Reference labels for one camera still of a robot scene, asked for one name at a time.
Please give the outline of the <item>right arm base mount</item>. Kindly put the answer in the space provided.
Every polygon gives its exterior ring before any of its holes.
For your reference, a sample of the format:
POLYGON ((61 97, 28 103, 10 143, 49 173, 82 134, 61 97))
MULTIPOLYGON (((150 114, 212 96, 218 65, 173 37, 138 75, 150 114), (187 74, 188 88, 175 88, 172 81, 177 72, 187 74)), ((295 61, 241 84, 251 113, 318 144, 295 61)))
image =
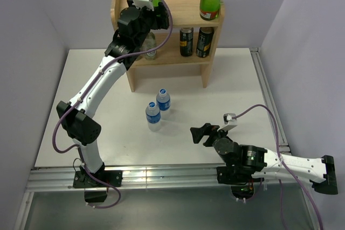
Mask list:
POLYGON ((232 199, 246 204, 259 192, 264 179, 252 178, 251 175, 235 175, 227 166, 216 167, 218 184, 229 185, 232 199))

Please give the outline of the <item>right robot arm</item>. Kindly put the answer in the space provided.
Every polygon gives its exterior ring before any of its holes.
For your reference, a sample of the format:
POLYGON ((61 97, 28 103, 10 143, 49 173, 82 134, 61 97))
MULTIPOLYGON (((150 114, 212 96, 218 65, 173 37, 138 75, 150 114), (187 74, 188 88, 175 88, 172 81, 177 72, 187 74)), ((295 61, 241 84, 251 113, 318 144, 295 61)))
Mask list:
POLYGON ((269 179, 298 179, 312 185, 321 194, 337 195, 335 163, 332 156, 302 158, 278 154, 270 149, 254 145, 240 145, 228 137, 237 123, 224 126, 204 124, 190 128, 192 140, 198 144, 203 137, 205 147, 214 148, 224 166, 217 167, 220 184, 240 185, 269 179))

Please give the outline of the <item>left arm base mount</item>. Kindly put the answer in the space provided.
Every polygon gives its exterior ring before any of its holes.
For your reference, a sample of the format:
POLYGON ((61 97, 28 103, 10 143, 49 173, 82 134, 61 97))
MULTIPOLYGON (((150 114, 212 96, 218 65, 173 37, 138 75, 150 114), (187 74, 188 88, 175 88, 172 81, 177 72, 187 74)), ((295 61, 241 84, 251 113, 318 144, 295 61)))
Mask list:
POLYGON ((113 187, 120 187, 122 183, 123 171, 121 170, 105 170, 99 174, 92 174, 94 178, 90 177, 84 168, 80 168, 75 172, 73 185, 74 189, 84 189, 84 200, 89 204, 103 203, 107 196, 110 187, 100 183, 102 181, 113 187))

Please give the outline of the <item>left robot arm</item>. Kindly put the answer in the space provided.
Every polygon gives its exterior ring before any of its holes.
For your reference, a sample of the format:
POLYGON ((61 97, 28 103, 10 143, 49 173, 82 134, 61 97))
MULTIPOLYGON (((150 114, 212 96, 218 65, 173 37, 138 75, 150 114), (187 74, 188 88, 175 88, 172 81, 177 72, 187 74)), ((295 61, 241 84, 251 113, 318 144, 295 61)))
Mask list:
POLYGON ((164 0, 160 0, 154 10, 146 6, 140 8, 134 0, 127 3, 128 7, 120 12, 118 28, 98 69, 69 102, 60 101, 57 105, 57 126, 67 132, 78 148, 85 179, 92 186, 100 186, 105 180, 105 164, 97 144, 101 125, 93 120, 98 106, 115 82, 142 55, 140 48, 148 33, 173 28, 172 15, 164 0))

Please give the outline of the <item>dark beverage can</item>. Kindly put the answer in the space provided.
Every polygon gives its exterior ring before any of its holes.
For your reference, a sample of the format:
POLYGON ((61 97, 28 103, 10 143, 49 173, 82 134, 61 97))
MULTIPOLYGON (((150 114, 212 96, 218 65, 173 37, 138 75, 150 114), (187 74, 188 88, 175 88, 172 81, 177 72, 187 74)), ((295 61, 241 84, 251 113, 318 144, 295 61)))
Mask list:
POLYGON ((199 29, 198 41, 196 47, 196 56, 205 58, 210 53, 210 47, 213 37, 212 27, 201 27, 199 29))
POLYGON ((183 27, 180 29, 180 54, 189 57, 193 52, 194 28, 183 27))

